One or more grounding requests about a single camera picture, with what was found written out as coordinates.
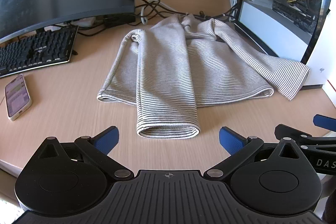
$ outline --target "computer tower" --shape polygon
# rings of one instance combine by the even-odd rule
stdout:
[[[336,65],[336,0],[240,0],[235,28],[267,54],[306,64],[304,88],[325,84]]]

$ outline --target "desk surface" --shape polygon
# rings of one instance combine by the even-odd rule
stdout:
[[[198,109],[201,133],[185,140],[154,140],[136,134],[137,110],[122,103],[96,99],[112,66],[120,42],[131,29],[120,26],[94,37],[78,36],[78,52],[70,63],[24,73],[33,104],[16,121],[7,118],[0,104],[0,160],[23,168],[41,142],[56,136],[72,142],[94,136],[115,125],[120,141],[109,154],[134,173],[139,169],[200,169],[220,162],[228,153],[218,143],[218,131],[228,126],[244,136],[256,135],[275,142],[274,128],[280,123],[314,136],[326,130],[315,128],[317,113],[336,117],[336,109],[322,89],[300,91],[292,101],[279,93],[270,98]],[[15,76],[0,79],[0,90]]]

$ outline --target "folded garment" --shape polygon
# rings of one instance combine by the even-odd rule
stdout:
[[[140,136],[190,138],[200,131],[196,107],[269,97],[274,88],[292,100],[308,73],[258,52],[219,20],[173,15],[124,37],[97,99],[136,105]]]

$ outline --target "silver screw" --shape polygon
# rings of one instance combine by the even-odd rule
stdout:
[[[223,171],[219,169],[210,169],[207,171],[207,174],[212,178],[219,178],[224,175]]]
[[[114,175],[118,178],[126,178],[131,175],[131,172],[126,169],[119,169],[116,172],[114,172]]]

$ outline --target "black keyboard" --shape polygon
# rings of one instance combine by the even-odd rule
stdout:
[[[70,61],[78,27],[40,32],[0,47],[0,78]]]

